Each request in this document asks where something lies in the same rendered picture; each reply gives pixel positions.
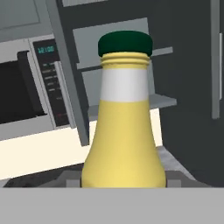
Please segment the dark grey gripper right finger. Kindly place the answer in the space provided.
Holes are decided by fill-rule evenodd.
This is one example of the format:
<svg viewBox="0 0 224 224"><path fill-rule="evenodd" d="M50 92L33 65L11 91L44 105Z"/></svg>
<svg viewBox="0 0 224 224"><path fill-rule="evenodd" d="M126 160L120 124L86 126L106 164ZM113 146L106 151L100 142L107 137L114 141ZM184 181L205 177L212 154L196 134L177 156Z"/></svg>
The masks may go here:
<svg viewBox="0 0 224 224"><path fill-rule="evenodd" d="M207 184L188 178L182 171L166 171L168 187L196 188L208 187Z"/></svg>

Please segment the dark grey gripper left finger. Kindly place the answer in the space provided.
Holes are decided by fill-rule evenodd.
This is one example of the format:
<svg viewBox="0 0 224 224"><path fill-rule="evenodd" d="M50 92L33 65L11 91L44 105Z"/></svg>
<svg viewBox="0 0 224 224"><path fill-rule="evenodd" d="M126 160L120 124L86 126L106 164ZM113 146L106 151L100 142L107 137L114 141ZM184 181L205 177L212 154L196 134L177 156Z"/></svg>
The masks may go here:
<svg viewBox="0 0 224 224"><path fill-rule="evenodd" d="M56 179L40 185L40 187L80 187L81 171L63 171Z"/></svg>

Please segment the yellow condiment bottle green cap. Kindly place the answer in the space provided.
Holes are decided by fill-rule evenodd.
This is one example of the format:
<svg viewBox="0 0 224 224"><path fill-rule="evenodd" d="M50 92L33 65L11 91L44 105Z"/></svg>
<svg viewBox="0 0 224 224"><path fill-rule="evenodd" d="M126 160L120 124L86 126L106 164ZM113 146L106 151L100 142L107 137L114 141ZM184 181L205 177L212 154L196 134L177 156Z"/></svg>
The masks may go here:
<svg viewBox="0 0 224 224"><path fill-rule="evenodd" d="M81 174L83 187L165 187L150 116L150 35L113 31L98 42L101 97L94 140Z"/></svg>

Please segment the grey open shelf unit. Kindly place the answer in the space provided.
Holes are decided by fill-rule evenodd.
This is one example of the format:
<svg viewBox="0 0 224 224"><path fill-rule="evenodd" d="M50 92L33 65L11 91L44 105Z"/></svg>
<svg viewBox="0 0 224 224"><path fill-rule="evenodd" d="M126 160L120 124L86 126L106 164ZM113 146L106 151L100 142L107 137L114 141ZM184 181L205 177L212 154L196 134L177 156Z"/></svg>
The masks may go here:
<svg viewBox="0 0 224 224"><path fill-rule="evenodd" d="M168 0L46 0L53 36L58 47L62 90L66 93L69 122L78 130L80 144L89 145L88 88L83 73L100 68L97 43L112 31L135 30L152 35L156 53L170 53L158 22Z"/></svg>

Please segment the dark grey tall cupboard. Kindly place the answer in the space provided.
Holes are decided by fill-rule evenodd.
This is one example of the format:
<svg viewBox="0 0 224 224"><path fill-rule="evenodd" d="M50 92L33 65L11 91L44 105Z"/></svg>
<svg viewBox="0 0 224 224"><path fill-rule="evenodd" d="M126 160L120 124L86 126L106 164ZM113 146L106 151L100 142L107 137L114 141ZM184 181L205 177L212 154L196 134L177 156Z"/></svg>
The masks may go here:
<svg viewBox="0 0 224 224"><path fill-rule="evenodd" d="M153 59L157 92L176 99L160 112L165 148L199 181L224 187L224 99L212 118L210 0L168 0L158 22L173 52Z"/></svg>

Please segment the grey microwave oven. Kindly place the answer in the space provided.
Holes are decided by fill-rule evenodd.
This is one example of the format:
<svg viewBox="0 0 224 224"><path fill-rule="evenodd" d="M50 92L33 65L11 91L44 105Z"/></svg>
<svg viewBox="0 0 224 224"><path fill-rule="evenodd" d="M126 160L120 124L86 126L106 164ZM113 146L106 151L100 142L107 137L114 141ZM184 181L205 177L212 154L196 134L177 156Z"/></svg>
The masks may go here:
<svg viewBox="0 0 224 224"><path fill-rule="evenodd" d="M0 63L27 52L32 77L45 114L0 124L0 141L50 130L76 127L56 42L52 34L0 42Z"/></svg>

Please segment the grey wall cupboard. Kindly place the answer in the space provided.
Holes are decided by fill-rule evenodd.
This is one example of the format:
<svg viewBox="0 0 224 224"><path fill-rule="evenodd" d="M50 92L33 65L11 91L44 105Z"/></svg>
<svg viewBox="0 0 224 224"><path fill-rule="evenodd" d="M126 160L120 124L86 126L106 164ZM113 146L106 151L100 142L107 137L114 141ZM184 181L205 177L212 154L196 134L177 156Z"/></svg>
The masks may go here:
<svg viewBox="0 0 224 224"><path fill-rule="evenodd" d="M0 0L0 42L52 32L46 0Z"/></svg>

